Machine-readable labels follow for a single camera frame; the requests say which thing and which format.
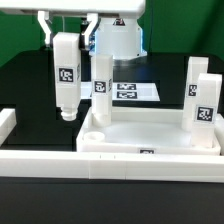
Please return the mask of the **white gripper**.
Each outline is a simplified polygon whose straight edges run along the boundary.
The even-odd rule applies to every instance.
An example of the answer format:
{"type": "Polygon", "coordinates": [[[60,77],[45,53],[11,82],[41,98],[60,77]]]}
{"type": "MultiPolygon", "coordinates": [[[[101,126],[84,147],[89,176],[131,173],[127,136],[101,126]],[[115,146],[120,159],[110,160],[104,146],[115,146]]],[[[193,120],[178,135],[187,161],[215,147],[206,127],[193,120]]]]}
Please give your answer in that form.
{"type": "Polygon", "coordinates": [[[81,22],[80,49],[90,50],[93,36],[99,26],[99,15],[109,17],[141,17],[145,12],[146,0],[0,0],[0,10],[39,11],[37,19],[45,34],[45,46],[52,45],[52,18],[58,15],[86,15],[81,22]]]}

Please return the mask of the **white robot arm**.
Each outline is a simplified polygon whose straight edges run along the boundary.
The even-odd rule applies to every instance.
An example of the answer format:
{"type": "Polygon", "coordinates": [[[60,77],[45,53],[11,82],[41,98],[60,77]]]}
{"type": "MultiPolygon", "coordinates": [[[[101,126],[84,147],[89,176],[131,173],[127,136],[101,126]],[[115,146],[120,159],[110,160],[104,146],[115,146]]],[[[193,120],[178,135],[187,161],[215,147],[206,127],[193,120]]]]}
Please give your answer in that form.
{"type": "Polygon", "coordinates": [[[36,14],[47,46],[53,38],[51,17],[79,17],[84,19],[83,50],[124,61],[147,55],[137,22],[145,7],[146,0],[0,0],[5,13],[36,14]]]}

